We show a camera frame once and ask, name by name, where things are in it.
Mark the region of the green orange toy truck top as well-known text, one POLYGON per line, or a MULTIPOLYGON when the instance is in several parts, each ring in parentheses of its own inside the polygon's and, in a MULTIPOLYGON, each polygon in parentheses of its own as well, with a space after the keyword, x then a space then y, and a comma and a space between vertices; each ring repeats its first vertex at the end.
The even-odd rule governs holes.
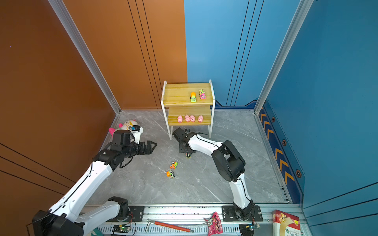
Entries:
POLYGON ((196 93, 195 92, 191 93, 190 100, 191 100, 191 102, 197 102, 196 93))

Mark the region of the pink toy truck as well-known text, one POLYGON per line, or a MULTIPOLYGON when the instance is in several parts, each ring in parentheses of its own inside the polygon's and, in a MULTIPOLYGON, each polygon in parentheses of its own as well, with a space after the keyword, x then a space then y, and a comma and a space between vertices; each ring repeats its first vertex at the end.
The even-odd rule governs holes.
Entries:
POLYGON ((206 99, 206 94, 205 94, 205 91, 203 89, 199 90, 199 97, 200 97, 200 99, 206 99))

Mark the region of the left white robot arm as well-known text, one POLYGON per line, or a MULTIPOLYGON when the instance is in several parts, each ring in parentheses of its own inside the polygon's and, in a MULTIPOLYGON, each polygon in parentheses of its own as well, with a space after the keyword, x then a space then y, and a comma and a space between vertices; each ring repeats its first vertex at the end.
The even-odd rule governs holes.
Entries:
POLYGON ((48 211, 40 210, 31 225, 36 236, 85 236, 110 219, 132 218, 128 201, 111 197, 103 205, 81 215, 87 201, 103 181, 117 168, 124 168, 125 159, 152 154, 157 144, 141 142, 139 131, 118 130, 113 140, 94 156, 88 170, 79 181, 48 211))

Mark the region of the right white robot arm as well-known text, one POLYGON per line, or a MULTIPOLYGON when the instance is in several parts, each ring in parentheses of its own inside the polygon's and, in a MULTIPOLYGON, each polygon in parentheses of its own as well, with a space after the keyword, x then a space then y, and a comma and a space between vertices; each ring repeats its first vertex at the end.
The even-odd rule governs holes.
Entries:
POLYGON ((245 183, 246 162, 229 140, 216 142, 202 137, 199 133, 177 128, 173 137, 179 143, 179 152, 190 157, 201 152, 211 157, 218 173, 226 180, 233 195, 233 210, 240 221, 262 222, 261 210, 248 194, 245 183))

